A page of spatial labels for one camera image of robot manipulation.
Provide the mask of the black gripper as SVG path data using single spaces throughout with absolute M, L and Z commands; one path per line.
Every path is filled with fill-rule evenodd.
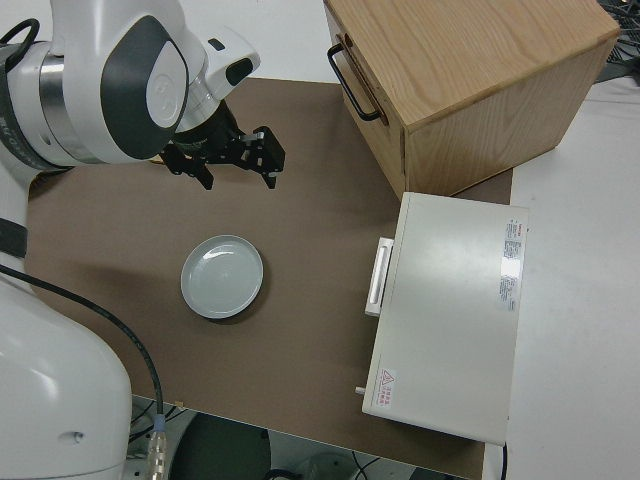
M 255 139 L 246 145 L 240 140 L 246 136 L 237 124 L 234 114 L 225 102 L 199 126 L 176 132 L 175 144 L 161 151 L 161 160 L 174 175 L 186 174 L 196 179 L 206 190 L 211 190 L 214 177 L 205 165 L 233 164 L 260 174 L 269 189 L 276 187 L 277 176 L 284 170 L 285 151 L 275 134 L 266 126 L 253 131 Z M 245 147 L 252 150 L 243 158 Z

